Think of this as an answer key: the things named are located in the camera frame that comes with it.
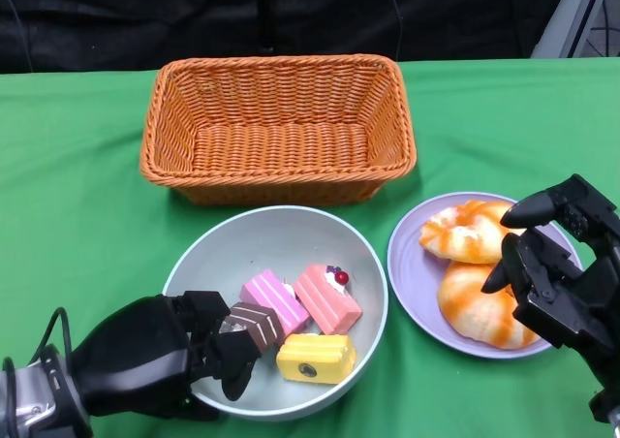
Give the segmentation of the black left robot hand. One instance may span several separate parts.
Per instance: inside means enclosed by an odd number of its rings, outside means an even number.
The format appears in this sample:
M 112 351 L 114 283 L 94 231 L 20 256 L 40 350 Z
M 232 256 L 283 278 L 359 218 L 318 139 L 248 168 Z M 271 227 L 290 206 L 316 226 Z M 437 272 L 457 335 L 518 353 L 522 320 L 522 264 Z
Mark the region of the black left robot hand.
M 96 417 L 216 420 L 217 409 L 193 396 L 193 384 L 211 377 L 235 401 L 262 354 L 247 330 L 220 330 L 229 314 L 219 293 L 187 291 L 143 297 L 108 316 L 71 355 L 84 408 Z

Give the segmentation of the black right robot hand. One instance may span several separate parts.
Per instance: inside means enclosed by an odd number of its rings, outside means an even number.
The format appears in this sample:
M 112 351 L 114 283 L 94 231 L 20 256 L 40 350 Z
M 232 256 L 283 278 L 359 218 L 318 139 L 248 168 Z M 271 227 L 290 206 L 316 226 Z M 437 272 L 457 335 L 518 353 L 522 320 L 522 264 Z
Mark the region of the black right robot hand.
M 577 351 L 602 390 L 589 402 L 598 422 L 619 426 L 619 217 L 615 205 L 582 176 L 514 204 L 502 217 L 509 228 L 502 258 L 486 294 L 510 287 L 513 317 L 552 346 Z M 594 262 L 581 270 L 570 253 L 539 228 L 557 222 L 587 244 Z

